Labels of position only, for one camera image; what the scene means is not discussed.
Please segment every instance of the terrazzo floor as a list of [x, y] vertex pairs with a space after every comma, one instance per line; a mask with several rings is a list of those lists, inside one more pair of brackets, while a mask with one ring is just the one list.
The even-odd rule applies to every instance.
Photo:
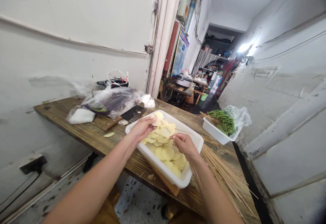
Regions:
[[[94, 164], [100, 160], [100, 157], [97, 158]], [[41, 223], [54, 206], [84, 176], [83, 167], [84, 165], [77, 168], [12, 223]], [[120, 198], [115, 206], [115, 212], [121, 224], [168, 223], [161, 216], [161, 209], [166, 204], [165, 198], [124, 172], [118, 178], [116, 185], [120, 191]]]

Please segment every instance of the knife handle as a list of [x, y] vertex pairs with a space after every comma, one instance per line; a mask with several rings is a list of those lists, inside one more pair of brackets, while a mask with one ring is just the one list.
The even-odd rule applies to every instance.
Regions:
[[102, 128], [104, 131], [110, 130], [112, 127], [114, 127], [120, 120], [123, 120], [121, 116], [115, 117], [113, 120], [111, 120], [108, 124], [105, 124]]

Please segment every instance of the curtain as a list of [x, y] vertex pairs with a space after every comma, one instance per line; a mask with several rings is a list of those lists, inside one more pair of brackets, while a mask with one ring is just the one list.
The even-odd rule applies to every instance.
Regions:
[[209, 62], [215, 61], [219, 59], [220, 56], [216, 56], [205, 52], [204, 50], [200, 50], [198, 54], [198, 58], [195, 62], [194, 68], [192, 70], [192, 74], [196, 74], [199, 68], [205, 67]]
[[156, 98], [159, 93], [164, 62], [169, 47], [179, 0], [159, 0], [156, 40], [153, 50], [147, 93]]

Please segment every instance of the hand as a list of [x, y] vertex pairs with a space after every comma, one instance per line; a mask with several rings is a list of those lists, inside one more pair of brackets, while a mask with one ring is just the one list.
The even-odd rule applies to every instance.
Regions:
[[150, 117], [142, 118], [134, 125], [134, 127], [129, 132], [128, 136], [140, 143], [145, 137], [148, 136], [153, 130], [156, 129], [156, 126], [152, 126], [152, 123], [156, 118], [151, 119]]
[[171, 136], [170, 139], [174, 140], [177, 148], [186, 156], [188, 161], [199, 155], [198, 150], [189, 135], [176, 133]]

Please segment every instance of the green vegetable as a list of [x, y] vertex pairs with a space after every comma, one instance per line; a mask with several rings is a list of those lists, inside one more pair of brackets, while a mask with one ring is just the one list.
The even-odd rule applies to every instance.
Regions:
[[221, 110], [210, 111], [207, 114], [220, 121], [221, 124], [216, 127], [227, 136], [230, 136], [235, 132], [234, 121], [228, 114]]

